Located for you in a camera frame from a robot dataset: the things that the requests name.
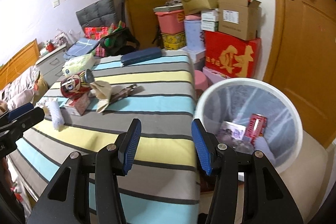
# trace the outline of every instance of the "yellow box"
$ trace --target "yellow box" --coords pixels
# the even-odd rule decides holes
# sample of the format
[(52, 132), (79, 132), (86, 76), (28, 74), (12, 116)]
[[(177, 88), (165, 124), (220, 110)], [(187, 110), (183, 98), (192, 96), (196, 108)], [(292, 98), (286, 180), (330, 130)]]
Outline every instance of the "yellow box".
[(185, 32), (180, 32), (177, 34), (167, 34), (161, 33), (163, 43), (176, 44), (176, 43), (185, 43)]
[(180, 42), (180, 43), (167, 43), (164, 42), (163, 43), (164, 47), (166, 50), (178, 50), (181, 49), (183, 47), (185, 47), (185, 42)]

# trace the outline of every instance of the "white sponge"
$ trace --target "white sponge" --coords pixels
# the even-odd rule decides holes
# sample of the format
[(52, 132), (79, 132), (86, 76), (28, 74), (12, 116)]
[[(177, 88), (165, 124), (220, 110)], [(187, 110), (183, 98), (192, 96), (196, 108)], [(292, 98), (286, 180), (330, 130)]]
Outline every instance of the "white sponge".
[(47, 102), (47, 107), (49, 109), (51, 115), (52, 126), (55, 130), (60, 130), (61, 126), (64, 125), (64, 119), (61, 113), (61, 109), (59, 108), (57, 101), (49, 101)]

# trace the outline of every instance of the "wooden headboard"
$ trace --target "wooden headboard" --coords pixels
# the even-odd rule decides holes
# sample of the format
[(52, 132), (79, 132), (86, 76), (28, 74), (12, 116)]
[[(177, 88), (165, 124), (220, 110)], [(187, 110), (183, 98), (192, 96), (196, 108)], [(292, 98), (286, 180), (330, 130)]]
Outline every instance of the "wooden headboard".
[(30, 66), (35, 65), (39, 56), (40, 52), (35, 39), (0, 68), (0, 90), (13, 82)]

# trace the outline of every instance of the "drawer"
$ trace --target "drawer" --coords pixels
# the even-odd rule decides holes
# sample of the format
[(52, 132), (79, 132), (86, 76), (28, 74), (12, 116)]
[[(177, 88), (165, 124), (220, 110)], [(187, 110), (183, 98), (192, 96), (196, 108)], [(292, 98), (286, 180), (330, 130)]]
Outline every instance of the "drawer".
[(42, 74), (43, 79), (48, 83), (48, 86), (52, 86), (61, 76), (63, 76), (62, 68), (64, 63), (54, 68), (47, 74)]
[(52, 71), (58, 66), (63, 65), (66, 62), (63, 57), (63, 54), (65, 54), (66, 51), (67, 49), (64, 48), (38, 64), (37, 67), (39, 68), (41, 73), (43, 75), (46, 75), (48, 72)]

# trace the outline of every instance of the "bedspread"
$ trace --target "bedspread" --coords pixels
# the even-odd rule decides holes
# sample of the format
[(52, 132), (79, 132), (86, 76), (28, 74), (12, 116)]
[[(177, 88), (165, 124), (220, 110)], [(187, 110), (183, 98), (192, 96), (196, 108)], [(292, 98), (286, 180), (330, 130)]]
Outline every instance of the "bedspread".
[[(83, 116), (69, 115), (56, 82), (45, 97), (58, 97), (66, 122), (60, 132), (51, 117), (27, 130), (10, 157), (19, 176), (38, 198), (59, 166), (73, 151), (83, 155), (114, 143), (133, 118), (142, 123), (134, 165), (118, 177), (120, 196), (131, 224), (196, 223), (199, 178), (191, 137), (195, 108), (192, 61), (183, 51), (166, 51), (158, 59), (121, 67), (120, 57), (107, 57), (92, 68), (96, 80), (121, 87), (137, 83), (141, 92), (96, 113), (94, 99)], [(95, 220), (95, 176), (90, 174), (89, 204)]]

